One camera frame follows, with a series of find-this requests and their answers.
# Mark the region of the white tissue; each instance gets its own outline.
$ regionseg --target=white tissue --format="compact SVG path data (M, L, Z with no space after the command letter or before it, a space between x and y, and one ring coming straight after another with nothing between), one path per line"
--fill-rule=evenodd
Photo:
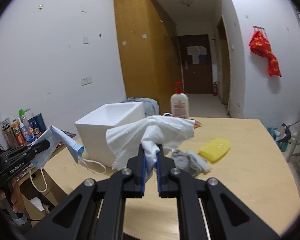
M44 210L41 200L38 197L34 197L34 198L30 199L29 201L40 211Z
M139 121L107 130L106 140L116 160L113 169L121 170L127 166L128 159L138 155L139 145L145 151L147 179L151 176L157 144L162 144L164 153L178 148L181 143L194 138L194 120L177 117L153 115Z

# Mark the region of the blue surgical mask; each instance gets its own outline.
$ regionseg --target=blue surgical mask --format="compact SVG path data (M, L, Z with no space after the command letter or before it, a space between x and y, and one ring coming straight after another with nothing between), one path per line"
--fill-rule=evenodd
M48 162L48 160L50 159L52 153L55 151L55 149L60 141L63 141L63 143L66 145L66 147L68 148L74 161L77 164L78 164L78 160L80 160L86 165L87 169L90 170L88 168L87 164L85 163L85 161L86 162L95 162L95 163L101 165L105 169L105 171L104 172L95 172L93 170L90 170L90 171L94 172L95 174L103 174L106 172L106 167L104 165L102 165L101 163L98 163L96 161L86 160L86 159L82 158L82 153L84 152L84 147L81 144L77 143L75 140L73 140L71 137L66 135L63 131L61 131L57 127L54 127L53 125L48 127L48 129L37 140L35 140L33 143L31 143L31 145L35 145L43 140L48 140L50 142L50 147L48 149L38 153L31 160L31 163L37 169L41 170L42 176L43 176L42 168ZM44 180L46 188L44 190L38 190L32 181L31 171L29 171L29 174L30 174L31 182L32 182L33 186L35 187L35 189L39 192L45 192L47 190L48 186L47 186L44 176L43 176L43 180Z

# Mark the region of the green cap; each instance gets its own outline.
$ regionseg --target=green cap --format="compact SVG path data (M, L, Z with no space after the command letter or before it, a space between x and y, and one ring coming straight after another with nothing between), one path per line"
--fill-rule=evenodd
M25 114L25 111L23 111L23 109L20 109L19 110L19 116L22 116L22 115L24 115Z

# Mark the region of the desk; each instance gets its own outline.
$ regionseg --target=desk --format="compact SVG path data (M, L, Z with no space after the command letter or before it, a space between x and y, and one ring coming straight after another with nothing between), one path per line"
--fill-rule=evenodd
M179 149L194 152L217 137L231 142L229 152L207 175L218 178L277 233L283 233L300 210L300 199L293 176L282 153L259 120L195 118L202 127L194 140ZM67 149L48 161L45 171L67 194L86 178L102 180L113 171L95 175L76 164ZM127 199L124 232L143 240L179 239L175 199L158 197L156 175L146 183L142 199Z

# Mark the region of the lotion bottle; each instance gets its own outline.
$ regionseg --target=lotion bottle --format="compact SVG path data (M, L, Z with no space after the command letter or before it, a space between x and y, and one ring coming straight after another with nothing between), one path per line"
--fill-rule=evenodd
M176 82L176 93L170 98L171 113L173 117L189 119L189 99L182 93L183 83Z

